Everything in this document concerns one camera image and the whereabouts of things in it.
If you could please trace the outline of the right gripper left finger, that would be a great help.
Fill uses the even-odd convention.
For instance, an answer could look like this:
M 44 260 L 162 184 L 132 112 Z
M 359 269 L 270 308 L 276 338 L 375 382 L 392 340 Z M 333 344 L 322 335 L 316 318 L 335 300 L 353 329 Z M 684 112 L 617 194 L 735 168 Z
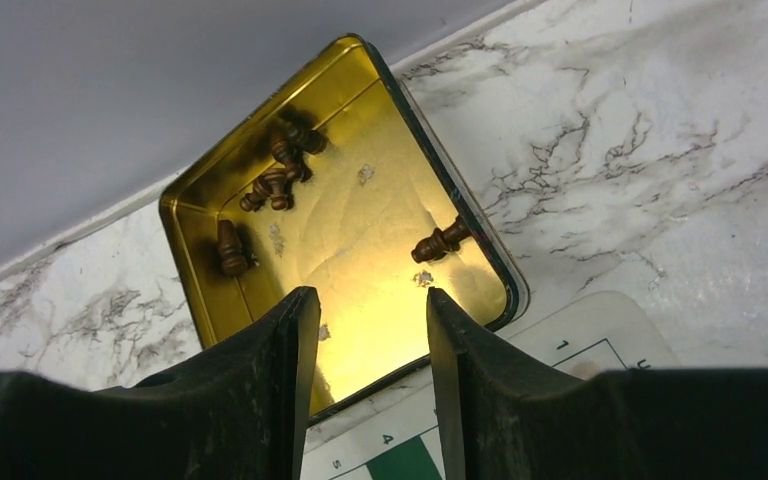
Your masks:
M 296 479 L 320 301 L 259 320 L 130 387 L 79 390 L 0 372 L 0 479 Z

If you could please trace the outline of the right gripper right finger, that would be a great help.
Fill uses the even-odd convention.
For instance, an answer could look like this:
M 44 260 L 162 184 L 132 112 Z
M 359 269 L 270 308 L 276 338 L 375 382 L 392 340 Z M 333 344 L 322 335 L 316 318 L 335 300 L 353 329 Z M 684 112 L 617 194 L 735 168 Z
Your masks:
M 768 368 L 613 370 L 580 380 L 476 323 L 426 319 L 449 479 L 768 479 Z

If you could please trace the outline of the tin with dark pieces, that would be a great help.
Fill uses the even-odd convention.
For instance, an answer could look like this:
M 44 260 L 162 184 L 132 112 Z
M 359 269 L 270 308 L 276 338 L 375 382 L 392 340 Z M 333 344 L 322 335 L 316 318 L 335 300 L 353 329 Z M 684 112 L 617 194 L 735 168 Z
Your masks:
M 356 34 L 332 41 L 173 180 L 159 216 L 204 347 L 291 290 L 316 289 L 313 423 L 428 364 L 429 289 L 494 331 L 530 303 L 417 102 Z

